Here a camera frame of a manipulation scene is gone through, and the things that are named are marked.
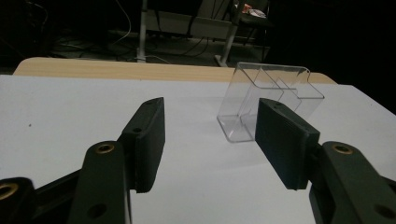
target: table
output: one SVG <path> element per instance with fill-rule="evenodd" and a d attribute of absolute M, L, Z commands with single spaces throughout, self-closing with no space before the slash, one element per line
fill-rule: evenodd
<path fill-rule="evenodd" d="M 233 70 L 229 67 L 30 58 L 19 64 L 14 75 L 230 82 Z M 309 81 L 335 84 L 331 78 L 320 73 L 312 73 Z"/>
<path fill-rule="evenodd" d="M 163 96 L 163 158 L 151 192 L 131 193 L 134 223 L 314 223 L 308 190 L 285 189 L 254 142 L 231 144 L 224 137 L 216 115 L 232 73 L 24 61 L 14 76 L 0 76 L 0 176 L 31 177 L 40 187 L 67 175 L 81 166 L 88 147 L 117 138 L 140 103 Z M 315 87 L 326 98 L 308 122 L 320 130 L 320 143 L 348 143 L 381 175 L 396 179 L 395 116 L 351 86 Z"/>

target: cable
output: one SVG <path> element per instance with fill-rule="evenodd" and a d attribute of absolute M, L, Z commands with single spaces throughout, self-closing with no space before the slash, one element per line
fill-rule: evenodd
<path fill-rule="evenodd" d="M 49 13 L 48 13 L 48 11 L 47 11 L 44 7 L 40 6 L 39 4 L 36 4 L 36 3 L 33 3 L 33 2 L 27 2 L 27 3 L 30 4 L 30 5 L 33 5 L 33 6 L 35 6 L 35 7 L 41 8 L 41 9 L 44 11 L 44 13 L 46 14 L 46 17 L 44 18 L 43 22 L 41 23 L 41 33 L 43 33 L 43 31 L 44 31 L 44 25 L 46 24 L 46 22 L 47 22 L 47 20 L 48 20 L 48 18 L 49 18 Z"/>
<path fill-rule="evenodd" d="M 160 58 L 160 57 L 158 57 L 158 56 L 155 56 L 155 55 L 147 55 L 147 56 L 145 56 L 145 58 L 156 58 L 156 59 L 159 59 L 159 60 L 161 60 L 161 61 L 163 61 L 163 62 L 166 62 L 166 63 L 169 63 L 168 61 L 166 61 L 165 59 L 162 59 L 162 58 Z"/>
<path fill-rule="evenodd" d="M 116 40 L 115 42 L 113 42 L 111 45 L 121 41 L 123 38 L 125 38 L 126 36 L 128 36 L 131 33 L 131 29 L 132 29 L 132 24 L 131 24 L 131 20 L 129 19 L 128 14 L 126 13 L 126 11 L 123 9 L 122 5 L 120 4 L 119 0 L 115 0 L 117 2 L 117 4 L 119 5 L 121 11 L 123 12 L 123 14 L 125 15 L 126 19 L 128 20 L 128 24 L 129 24 L 129 29 L 128 32 L 126 33 L 126 35 L 124 35 L 123 37 L 121 37 L 120 39 Z"/>

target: chair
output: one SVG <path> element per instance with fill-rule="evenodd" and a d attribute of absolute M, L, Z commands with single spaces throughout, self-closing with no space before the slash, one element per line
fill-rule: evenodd
<path fill-rule="evenodd" d="M 245 3 L 252 6 L 252 8 L 254 8 L 254 9 L 260 9 L 262 12 L 265 13 L 266 18 L 252 16 L 248 13 L 241 13 L 240 7 L 244 6 Z M 251 36 L 253 35 L 253 33 L 255 31 L 257 31 L 257 30 L 264 31 L 264 36 L 263 36 L 263 40 L 262 40 L 262 62 L 264 61 L 264 57 L 265 57 L 266 33 L 268 30 L 274 29 L 276 27 L 268 19 L 269 8 L 270 8 L 269 0 L 261 0 L 261 1 L 258 1 L 258 0 L 243 1 L 243 0 L 241 0 L 236 3 L 234 0 L 230 0 L 229 5 L 227 7 L 227 11 L 223 15 L 223 19 L 225 19 L 226 15 L 230 15 L 230 21 L 233 23 L 234 26 L 236 26 L 236 29 L 242 28 L 242 27 L 246 27 L 246 28 L 250 29 L 247 39 L 244 42 L 244 46 L 249 41 L 249 39 L 251 38 Z M 227 34 L 227 40 L 231 39 L 231 43 L 233 42 L 233 38 L 236 33 L 236 29 L 234 30 L 234 32 L 229 32 Z M 228 56 L 229 56 L 228 54 L 229 54 L 230 48 L 231 48 L 231 44 L 230 45 L 226 44 L 225 50 L 224 50 L 222 58 L 221 58 L 221 59 L 223 59 L 223 61 L 225 60 L 224 57 L 228 59 Z M 219 61 L 219 64 L 221 66 L 223 66 L 225 63 L 221 64 L 221 59 L 218 59 L 218 61 Z"/>

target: clear plastic box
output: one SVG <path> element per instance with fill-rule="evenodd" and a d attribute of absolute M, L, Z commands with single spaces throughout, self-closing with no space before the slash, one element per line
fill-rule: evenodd
<path fill-rule="evenodd" d="M 227 140 L 254 140 L 260 98 L 279 101 L 307 119 L 324 99 L 309 76 L 305 67 L 238 63 L 218 113 Z"/>

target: dark floor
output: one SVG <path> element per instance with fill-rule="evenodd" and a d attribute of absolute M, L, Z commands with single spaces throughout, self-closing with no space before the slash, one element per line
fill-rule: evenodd
<path fill-rule="evenodd" d="M 107 43 L 97 44 L 64 31 L 54 40 L 46 56 L 135 63 L 138 45 L 137 34 L 111 32 Z M 223 48 L 224 40 L 148 34 L 145 47 L 146 63 L 219 66 L 214 56 L 221 55 Z M 262 46 L 252 42 L 243 45 L 241 41 L 236 40 L 227 65 L 235 67 L 238 62 L 259 63 L 261 56 Z M 12 74 L 14 70 L 14 66 L 3 66 L 0 67 L 0 74 Z"/>

